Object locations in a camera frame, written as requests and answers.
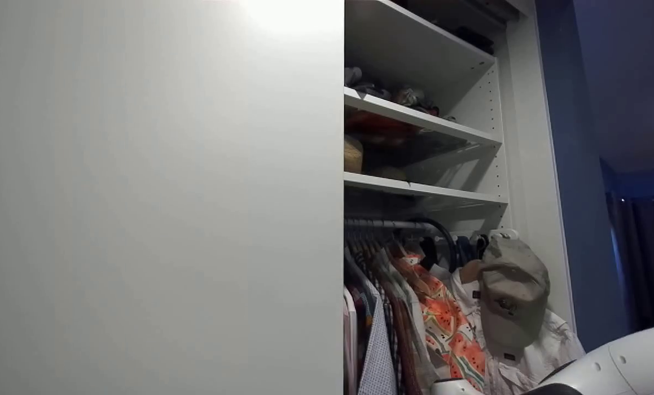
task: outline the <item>closet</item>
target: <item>closet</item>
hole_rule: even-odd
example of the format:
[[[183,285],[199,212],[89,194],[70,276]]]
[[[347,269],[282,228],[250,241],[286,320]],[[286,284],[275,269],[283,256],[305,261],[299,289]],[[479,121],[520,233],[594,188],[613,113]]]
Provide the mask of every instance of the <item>closet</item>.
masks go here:
[[[353,216],[515,228],[573,324],[535,11],[513,5],[487,55],[389,0],[0,3],[0,394],[340,394]],[[432,133],[402,159],[418,182],[342,172],[356,110]]]
[[[409,285],[397,292],[397,284],[409,284],[402,282],[402,276],[411,276],[409,264],[403,261],[422,257],[422,241],[403,248],[402,241],[397,241],[397,233],[405,233],[405,228],[418,223],[405,223],[405,228],[392,236],[392,228],[397,228],[392,219],[435,218],[454,239],[457,236],[469,237],[471,233],[513,228],[520,231],[520,237],[528,241],[549,267],[550,291],[556,292],[550,308],[567,314],[567,320],[573,324],[567,256],[560,248],[560,207],[557,199],[549,194],[556,191],[556,184],[549,182],[556,172],[550,160],[539,160],[554,159],[549,127],[545,131],[545,126],[538,123],[535,131],[526,131],[534,126],[531,121],[543,121],[545,114],[543,98],[538,98],[538,104],[528,101],[534,95],[539,95],[539,87],[535,87],[539,84],[539,76],[534,72],[539,66],[539,59],[534,58],[538,55],[535,36],[525,31],[531,30],[534,14],[528,10],[508,7],[513,14],[510,23],[491,25],[491,21],[487,21],[489,14],[474,14],[454,7],[454,3],[345,3],[345,157],[351,154],[351,159],[347,157],[345,160],[345,233],[348,251],[345,267],[348,267],[348,271],[361,267],[368,282],[385,291],[382,300],[386,306],[397,301],[396,306],[411,306],[411,312],[427,312],[430,308],[420,308],[420,304],[438,301],[435,296],[436,292],[423,292],[426,285],[414,279],[409,282],[412,289],[420,289],[420,301],[405,296],[409,292],[403,291],[409,291]],[[464,36],[466,41],[457,37],[457,30],[449,30],[452,25],[487,31],[491,43],[469,36]],[[443,272],[464,267],[458,259],[452,261],[445,257],[443,261]],[[436,284],[430,271],[420,274]],[[443,284],[454,284],[448,274],[441,274],[441,279]],[[356,276],[347,276],[345,300],[347,312],[361,316],[366,314],[366,310],[353,310],[348,292],[364,294],[370,285],[357,289],[356,284]],[[436,368],[441,360],[458,363],[458,358],[435,351],[430,364],[422,363],[426,358],[418,358],[422,355],[418,349],[427,347],[420,345],[438,345],[441,332],[427,329],[427,340],[418,342],[411,340],[411,337],[397,337],[402,332],[397,329],[399,325],[397,318],[386,325],[389,334],[397,338],[391,349],[402,351],[392,353],[397,394],[418,394],[418,387],[412,387],[412,382],[418,382],[414,371],[426,371],[430,364]],[[345,338],[353,340],[353,334],[353,329],[345,329]],[[353,349],[357,347],[345,347],[348,363],[353,360]],[[348,363],[345,364],[345,394],[356,394],[348,391],[353,389],[353,385],[348,387],[348,377],[357,377],[361,374],[353,370],[353,363],[351,368]],[[457,363],[443,363],[457,374],[449,375],[443,370],[436,377],[468,377],[469,385],[482,389],[480,375],[477,374],[485,371],[485,368],[469,363],[468,370],[461,371],[477,374],[466,375],[458,374]],[[370,371],[366,371],[362,374],[362,382],[362,387],[368,389],[370,382],[380,380],[373,380]]]
[[[435,3],[345,3],[345,65],[420,89],[438,110],[345,89],[345,133],[366,142],[364,170],[345,172],[345,218],[430,216],[454,236],[515,228],[550,271],[550,306],[573,324],[534,5],[513,10],[487,53],[430,23],[441,18]],[[382,131],[386,144],[368,145]]]

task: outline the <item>white shelf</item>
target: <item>white shelf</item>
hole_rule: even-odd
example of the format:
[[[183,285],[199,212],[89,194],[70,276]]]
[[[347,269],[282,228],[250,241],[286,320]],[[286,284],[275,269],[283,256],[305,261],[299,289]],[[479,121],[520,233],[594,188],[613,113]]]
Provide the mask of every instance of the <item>white shelf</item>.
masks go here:
[[[495,58],[391,0],[347,0],[347,66],[392,89],[422,89],[452,105]]]
[[[469,191],[414,184],[414,182],[402,182],[402,180],[389,180],[389,178],[375,178],[375,177],[348,173],[348,172],[345,172],[345,184],[348,190],[380,191],[391,195],[441,199],[441,200],[448,200],[448,205],[452,207],[505,207],[508,205],[505,200],[487,194],[469,194]]]
[[[445,120],[438,120],[438,116],[432,116],[432,114],[426,114],[426,113],[420,113],[420,110],[392,104],[392,101],[385,101],[380,98],[361,95],[351,89],[345,89],[345,104],[347,104],[347,109],[357,109],[357,110],[364,110],[370,114],[380,114],[380,116],[396,120],[396,121],[402,121],[409,126],[418,126],[427,133],[468,142],[469,145],[477,145],[477,148],[482,148],[482,145],[500,148],[500,142],[494,139],[491,135],[485,135],[474,127],[458,126],[458,123],[452,123],[452,121],[445,121]]]

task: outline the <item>shelf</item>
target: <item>shelf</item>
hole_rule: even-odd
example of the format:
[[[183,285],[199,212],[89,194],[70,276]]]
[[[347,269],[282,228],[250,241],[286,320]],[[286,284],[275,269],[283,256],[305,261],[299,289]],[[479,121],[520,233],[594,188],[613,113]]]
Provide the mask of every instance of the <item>shelf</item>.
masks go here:
[[[426,113],[418,113],[412,109],[405,109],[405,105],[399,105],[392,101],[385,101],[380,98],[361,95],[351,89],[345,89],[345,104],[347,104],[347,109],[356,109],[356,110],[396,120],[396,121],[402,121],[409,126],[418,126],[422,131],[436,133],[448,139],[466,142],[474,148],[500,148],[498,139],[494,139],[485,133],[479,133],[474,127],[458,126],[458,123],[452,123],[452,121],[426,114]]]
[[[411,0],[409,10],[430,21],[458,23],[485,37],[500,36],[508,21],[520,15],[520,11],[505,0],[448,0],[445,5],[441,0]]]
[[[391,0],[347,0],[347,66],[386,87],[422,89],[452,105],[495,58]]]
[[[348,190],[380,191],[391,195],[436,199],[436,200],[445,200],[449,207],[461,207],[461,208],[508,207],[505,200],[487,194],[469,194],[469,191],[414,184],[414,182],[402,182],[402,180],[389,180],[389,178],[375,178],[375,177],[348,173],[348,172],[345,172],[345,184]]]

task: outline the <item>beige cap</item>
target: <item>beige cap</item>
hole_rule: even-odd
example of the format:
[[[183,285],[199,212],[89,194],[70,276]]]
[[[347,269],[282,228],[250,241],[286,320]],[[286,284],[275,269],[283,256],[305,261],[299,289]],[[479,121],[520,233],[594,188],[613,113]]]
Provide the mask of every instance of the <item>beige cap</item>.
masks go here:
[[[480,267],[482,337],[495,353],[517,353],[539,337],[549,272],[520,239],[494,237]]]

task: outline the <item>clothing rod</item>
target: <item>clothing rod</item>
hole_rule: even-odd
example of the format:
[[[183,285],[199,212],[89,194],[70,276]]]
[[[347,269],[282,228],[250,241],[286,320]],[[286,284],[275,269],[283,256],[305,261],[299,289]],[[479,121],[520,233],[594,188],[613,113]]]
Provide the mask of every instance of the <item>clothing rod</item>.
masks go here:
[[[432,225],[426,223],[396,223],[396,219],[345,219],[347,228],[420,228],[420,231],[435,231]]]

